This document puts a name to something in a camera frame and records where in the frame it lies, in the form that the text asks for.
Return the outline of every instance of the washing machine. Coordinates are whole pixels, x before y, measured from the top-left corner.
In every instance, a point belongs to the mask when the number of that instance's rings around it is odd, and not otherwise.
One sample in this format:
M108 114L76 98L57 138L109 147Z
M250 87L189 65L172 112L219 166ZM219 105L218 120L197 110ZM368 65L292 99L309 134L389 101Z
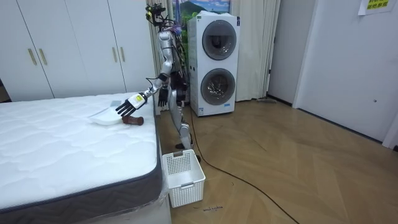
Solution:
M198 116L235 109L239 17L201 12L188 22L190 105Z

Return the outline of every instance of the white cabinet door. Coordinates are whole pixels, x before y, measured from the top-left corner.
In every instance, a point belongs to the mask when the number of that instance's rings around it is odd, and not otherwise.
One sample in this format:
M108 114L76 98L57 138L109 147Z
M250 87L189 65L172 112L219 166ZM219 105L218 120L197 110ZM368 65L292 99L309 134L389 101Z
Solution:
M93 93L125 93L107 0L66 0Z
M156 77L145 0L109 0L127 92L149 87L145 77Z
M11 100L53 98L15 0L0 1L0 30L0 78Z
M64 0L17 0L56 98L91 95Z

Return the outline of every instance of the humanoid robot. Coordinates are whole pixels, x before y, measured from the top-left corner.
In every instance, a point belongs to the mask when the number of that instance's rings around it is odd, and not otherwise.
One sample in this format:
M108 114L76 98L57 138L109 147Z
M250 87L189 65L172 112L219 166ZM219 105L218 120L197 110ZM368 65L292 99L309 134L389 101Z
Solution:
M189 124L184 121L182 106L188 90L188 76L185 65L185 54L182 46L181 27L178 24L164 18L161 4L154 4L146 7L146 18L155 27L159 27L157 34L160 55L164 62L160 74L155 79L147 78L151 87L145 92L137 93L126 99L116 111L121 116L130 116L147 103L148 97L159 91L159 106L169 105L173 123L177 129L181 144L176 145L177 149L193 149L192 137Z

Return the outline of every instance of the laundry basket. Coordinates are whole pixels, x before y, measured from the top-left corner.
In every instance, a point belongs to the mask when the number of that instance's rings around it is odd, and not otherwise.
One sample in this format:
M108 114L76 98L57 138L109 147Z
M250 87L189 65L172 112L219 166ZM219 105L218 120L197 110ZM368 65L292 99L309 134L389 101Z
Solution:
M205 174L192 149L163 155L172 207L203 200Z

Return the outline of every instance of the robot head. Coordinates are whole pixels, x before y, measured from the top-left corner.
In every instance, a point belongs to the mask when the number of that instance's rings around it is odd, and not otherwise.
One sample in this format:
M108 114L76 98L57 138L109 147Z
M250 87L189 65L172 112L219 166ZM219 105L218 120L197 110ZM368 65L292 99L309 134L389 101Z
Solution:
M147 11L146 18L154 26L163 26L165 21L162 16L162 12L166 11L166 8L162 7L162 3L148 5L145 10Z

